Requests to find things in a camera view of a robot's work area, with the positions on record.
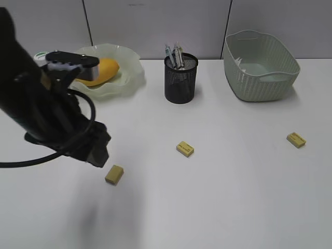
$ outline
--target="robotic arm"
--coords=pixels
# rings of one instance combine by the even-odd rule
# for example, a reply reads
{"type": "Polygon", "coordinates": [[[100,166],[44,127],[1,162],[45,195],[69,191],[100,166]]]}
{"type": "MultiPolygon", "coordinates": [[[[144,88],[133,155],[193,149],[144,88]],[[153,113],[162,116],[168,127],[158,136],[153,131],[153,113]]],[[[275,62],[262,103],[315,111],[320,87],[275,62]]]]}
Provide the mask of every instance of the robotic arm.
{"type": "Polygon", "coordinates": [[[99,59],[55,51],[47,54],[47,65],[38,67],[16,41],[5,8],[0,8],[0,34],[0,108],[27,131],[25,140],[56,151],[31,161],[1,162],[0,168],[27,167],[61,155],[102,168],[110,140],[106,126],[94,121],[95,108],[86,95],[68,89],[75,78],[94,80],[99,59]],[[89,103],[90,119],[81,113],[76,95],[89,103]]]}

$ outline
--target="plastic basket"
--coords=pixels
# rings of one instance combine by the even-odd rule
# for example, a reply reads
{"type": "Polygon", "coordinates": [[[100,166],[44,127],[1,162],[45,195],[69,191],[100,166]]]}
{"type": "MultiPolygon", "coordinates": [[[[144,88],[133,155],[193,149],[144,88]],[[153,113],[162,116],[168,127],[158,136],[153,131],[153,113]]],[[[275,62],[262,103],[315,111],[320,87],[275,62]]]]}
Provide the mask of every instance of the plastic basket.
{"type": "Polygon", "coordinates": [[[253,30],[226,37],[224,67],[235,95],[249,102],[283,98],[300,73],[299,64],[281,41],[253,30]]]}

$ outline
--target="pen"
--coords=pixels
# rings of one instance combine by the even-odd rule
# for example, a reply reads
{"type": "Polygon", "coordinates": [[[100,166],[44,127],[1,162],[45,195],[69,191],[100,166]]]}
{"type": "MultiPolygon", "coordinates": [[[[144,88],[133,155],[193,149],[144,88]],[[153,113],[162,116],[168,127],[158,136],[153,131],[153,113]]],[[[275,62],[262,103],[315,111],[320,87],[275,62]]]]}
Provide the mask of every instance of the pen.
{"type": "Polygon", "coordinates": [[[174,58],[173,58],[173,55],[172,55],[172,52],[171,52],[171,48],[170,48],[170,46],[167,46],[167,44],[165,44],[165,46],[166,46],[166,49],[165,49],[166,56],[170,57],[172,66],[173,66],[173,68],[175,68],[176,65],[175,65],[174,58]]]}

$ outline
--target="black mesh pen holder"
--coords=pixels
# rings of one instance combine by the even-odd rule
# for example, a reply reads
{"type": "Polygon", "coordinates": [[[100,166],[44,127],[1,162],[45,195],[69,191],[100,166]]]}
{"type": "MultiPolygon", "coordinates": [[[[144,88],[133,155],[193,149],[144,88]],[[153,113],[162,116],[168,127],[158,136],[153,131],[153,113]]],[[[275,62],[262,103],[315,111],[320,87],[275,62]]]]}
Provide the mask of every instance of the black mesh pen holder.
{"type": "Polygon", "coordinates": [[[165,62],[165,97],[175,104],[190,102],[195,95],[195,81],[198,60],[195,56],[183,53],[184,70],[173,68],[170,58],[165,62]]]}

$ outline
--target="yellow block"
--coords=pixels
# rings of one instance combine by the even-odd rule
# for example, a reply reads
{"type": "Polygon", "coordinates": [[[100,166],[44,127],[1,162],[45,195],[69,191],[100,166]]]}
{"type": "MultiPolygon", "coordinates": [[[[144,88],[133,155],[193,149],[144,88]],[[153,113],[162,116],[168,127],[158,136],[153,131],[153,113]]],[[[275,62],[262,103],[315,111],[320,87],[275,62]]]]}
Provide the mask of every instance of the yellow block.
{"type": "Polygon", "coordinates": [[[182,141],[176,147],[178,151],[180,151],[186,157],[189,157],[193,153],[193,148],[187,144],[186,142],[182,141]]]}
{"type": "Polygon", "coordinates": [[[117,185],[123,175],[123,168],[117,165],[113,165],[105,180],[109,183],[117,185]]]}
{"type": "Polygon", "coordinates": [[[299,134],[295,132],[288,135],[287,140],[290,141],[296,148],[302,147],[307,142],[306,140],[301,138],[299,134]]]}

